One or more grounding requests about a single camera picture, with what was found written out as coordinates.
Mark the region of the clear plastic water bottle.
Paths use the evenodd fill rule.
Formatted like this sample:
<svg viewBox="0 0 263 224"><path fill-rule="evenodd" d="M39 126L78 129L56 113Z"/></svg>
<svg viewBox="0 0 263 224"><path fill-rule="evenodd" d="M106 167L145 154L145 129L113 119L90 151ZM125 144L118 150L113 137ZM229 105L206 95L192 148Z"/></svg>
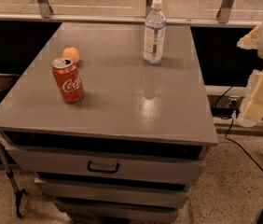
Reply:
<svg viewBox="0 0 263 224"><path fill-rule="evenodd" d="M162 0L153 0L151 11L145 18L144 59L147 63L160 63L165 32L166 18L162 12Z"/></svg>

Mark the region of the grey drawer cabinet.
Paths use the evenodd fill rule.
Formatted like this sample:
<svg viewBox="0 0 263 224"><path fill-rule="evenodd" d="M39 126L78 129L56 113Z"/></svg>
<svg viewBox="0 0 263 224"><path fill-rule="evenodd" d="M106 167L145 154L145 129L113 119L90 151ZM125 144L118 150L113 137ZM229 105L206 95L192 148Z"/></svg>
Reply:
<svg viewBox="0 0 263 224"><path fill-rule="evenodd" d="M158 65L143 42L140 24L65 23L0 104L7 152L64 213L172 222L217 143L190 29L167 28ZM85 92L71 104L52 73L70 47Z"/></svg>

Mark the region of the red coke can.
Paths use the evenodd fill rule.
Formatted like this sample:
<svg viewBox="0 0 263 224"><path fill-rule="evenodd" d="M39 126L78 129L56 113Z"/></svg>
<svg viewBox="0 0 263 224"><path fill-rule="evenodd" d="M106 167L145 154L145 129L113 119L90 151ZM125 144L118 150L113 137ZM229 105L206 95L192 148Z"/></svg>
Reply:
<svg viewBox="0 0 263 224"><path fill-rule="evenodd" d="M74 103L84 97L84 89L78 67L71 57L60 57L52 62L52 73L66 103Z"/></svg>

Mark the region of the metal window rail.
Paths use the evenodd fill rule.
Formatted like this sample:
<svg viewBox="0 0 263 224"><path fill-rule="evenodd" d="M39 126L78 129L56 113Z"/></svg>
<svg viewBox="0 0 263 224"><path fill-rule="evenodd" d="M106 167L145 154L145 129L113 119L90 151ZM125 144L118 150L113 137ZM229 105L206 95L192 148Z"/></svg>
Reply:
<svg viewBox="0 0 263 224"><path fill-rule="evenodd" d="M167 22L203 27L253 27L263 0L162 0ZM142 22L152 0L0 0L0 21Z"/></svg>

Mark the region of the metal tripod leg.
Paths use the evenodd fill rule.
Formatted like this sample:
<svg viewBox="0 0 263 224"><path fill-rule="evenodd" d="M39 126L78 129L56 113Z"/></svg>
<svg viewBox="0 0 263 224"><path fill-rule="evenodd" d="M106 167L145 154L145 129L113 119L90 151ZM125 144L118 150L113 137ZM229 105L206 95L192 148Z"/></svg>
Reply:
<svg viewBox="0 0 263 224"><path fill-rule="evenodd" d="M4 169L5 169L6 174L7 174L7 178L9 179L11 186L13 188L13 191L14 191L15 204L16 204L16 215L18 218L22 218L21 199L22 199L22 196L27 195L28 192L26 191L26 189L19 189L18 188L18 185L17 185L16 180L14 178L13 171L10 168L9 162L7 160L6 152L5 152L1 142L0 142L0 160L3 163Z"/></svg>

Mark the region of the orange fruit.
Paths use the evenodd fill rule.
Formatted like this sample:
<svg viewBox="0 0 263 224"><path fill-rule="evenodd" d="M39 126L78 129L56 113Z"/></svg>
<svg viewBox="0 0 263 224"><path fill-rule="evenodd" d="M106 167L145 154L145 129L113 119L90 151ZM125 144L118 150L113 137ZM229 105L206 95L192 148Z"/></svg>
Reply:
<svg viewBox="0 0 263 224"><path fill-rule="evenodd" d="M65 48L62 52L62 55L66 57L71 57L75 63L79 62L79 52L75 47Z"/></svg>

